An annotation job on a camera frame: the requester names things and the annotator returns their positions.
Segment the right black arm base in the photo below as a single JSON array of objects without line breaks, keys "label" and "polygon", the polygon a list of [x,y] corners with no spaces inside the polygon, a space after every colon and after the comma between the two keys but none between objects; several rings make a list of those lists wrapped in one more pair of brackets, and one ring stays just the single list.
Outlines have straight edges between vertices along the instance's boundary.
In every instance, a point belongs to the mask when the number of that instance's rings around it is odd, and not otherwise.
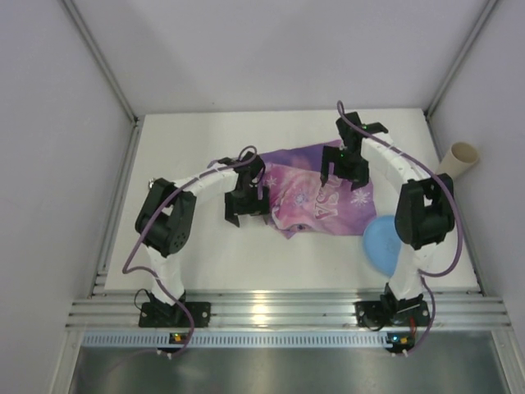
[{"label": "right black arm base", "polygon": [[430,312],[424,300],[388,305],[379,300],[365,300],[354,304],[358,326],[379,331],[383,328],[427,327]]}]

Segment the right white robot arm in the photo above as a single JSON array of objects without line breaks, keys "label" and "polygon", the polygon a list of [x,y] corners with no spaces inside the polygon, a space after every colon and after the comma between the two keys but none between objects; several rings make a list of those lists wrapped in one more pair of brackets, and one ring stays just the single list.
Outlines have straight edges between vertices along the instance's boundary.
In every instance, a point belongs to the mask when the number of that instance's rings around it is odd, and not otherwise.
[{"label": "right white robot arm", "polygon": [[439,244],[454,230],[454,183],[398,149],[381,123],[365,125],[350,112],[337,119],[336,127],[341,144],[324,147],[321,184],[338,177],[359,191],[370,183],[370,170],[375,168],[395,189],[394,224],[401,247],[384,294],[396,302],[414,301],[422,295],[422,277],[434,275],[429,268]]}]

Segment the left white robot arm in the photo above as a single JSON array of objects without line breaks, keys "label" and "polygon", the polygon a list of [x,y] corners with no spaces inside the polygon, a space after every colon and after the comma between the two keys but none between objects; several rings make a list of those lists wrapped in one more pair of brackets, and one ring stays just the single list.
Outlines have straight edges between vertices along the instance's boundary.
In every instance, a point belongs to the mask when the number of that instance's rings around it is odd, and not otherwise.
[{"label": "left white robot arm", "polygon": [[240,217],[270,213],[269,188],[263,184],[264,161],[249,150],[238,158],[222,158],[207,169],[178,181],[158,178],[135,220],[139,239],[125,262],[123,273],[131,267],[139,247],[145,247],[150,265],[142,269],[153,277],[153,300],[171,308],[183,303],[185,288],[181,279],[180,251],[189,240],[196,208],[208,201],[224,198],[224,218],[240,226]]}]

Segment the beige cup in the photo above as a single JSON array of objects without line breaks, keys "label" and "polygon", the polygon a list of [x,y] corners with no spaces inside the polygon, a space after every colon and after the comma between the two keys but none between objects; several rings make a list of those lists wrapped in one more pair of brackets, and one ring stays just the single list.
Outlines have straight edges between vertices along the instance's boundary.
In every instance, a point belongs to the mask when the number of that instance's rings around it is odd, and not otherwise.
[{"label": "beige cup", "polygon": [[479,160],[478,150],[466,142],[457,142],[450,146],[439,163],[436,174],[447,174],[453,180],[458,179]]}]

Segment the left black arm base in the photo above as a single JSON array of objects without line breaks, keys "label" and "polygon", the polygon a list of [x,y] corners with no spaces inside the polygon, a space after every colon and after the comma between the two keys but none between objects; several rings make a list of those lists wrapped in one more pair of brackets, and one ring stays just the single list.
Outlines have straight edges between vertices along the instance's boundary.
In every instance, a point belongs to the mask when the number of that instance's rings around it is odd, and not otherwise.
[{"label": "left black arm base", "polygon": [[[185,307],[194,320],[196,328],[206,328],[211,318],[209,302],[185,302]],[[139,316],[140,328],[190,328],[187,313],[177,305],[145,302]]]}]

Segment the purple Elsa placemat cloth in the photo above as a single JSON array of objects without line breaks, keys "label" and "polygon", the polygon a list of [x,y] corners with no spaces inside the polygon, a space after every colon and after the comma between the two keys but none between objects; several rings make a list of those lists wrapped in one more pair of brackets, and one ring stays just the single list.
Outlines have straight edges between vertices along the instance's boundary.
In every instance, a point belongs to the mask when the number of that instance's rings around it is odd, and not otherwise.
[{"label": "purple Elsa placemat cloth", "polygon": [[261,153],[262,178],[269,189],[270,213],[265,223],[290,239],[300,232],[361,236],[377,216],[373,185],[353,190],[352,183],[330,174],[321,183],[322,150],[340,140]]}]

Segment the blue plastic plate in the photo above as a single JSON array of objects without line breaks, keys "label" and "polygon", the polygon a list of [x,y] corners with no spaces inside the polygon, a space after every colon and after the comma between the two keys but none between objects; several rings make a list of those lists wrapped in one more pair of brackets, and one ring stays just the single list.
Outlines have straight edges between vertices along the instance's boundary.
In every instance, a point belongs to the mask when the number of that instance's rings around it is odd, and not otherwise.
[{"label": "blue plastic plate", "polygon": [[386,277],[394,275],[401,251],[394,216],[377,217],[367,225],[363,233],[363,249],[374,269]]}]

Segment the aluminium mounting rail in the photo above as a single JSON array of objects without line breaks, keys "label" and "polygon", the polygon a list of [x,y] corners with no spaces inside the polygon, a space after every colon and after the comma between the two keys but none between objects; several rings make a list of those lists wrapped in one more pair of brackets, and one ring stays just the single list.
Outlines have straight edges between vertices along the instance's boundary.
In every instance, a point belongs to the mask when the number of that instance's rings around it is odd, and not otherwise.
[{"label": "aluminium mounting rail", "polygon": [[[377,300],[376,291],[188,291],[189,301],[211,305],[211,329],[358,330],[355,303]],[[474,291],[438,291],[436,331],[508,330],[501,298]],[[139,323],[138,305],[146,299],[129,291],[96,292],[74,300],[66,318],[70,330],[132,329]]]}]

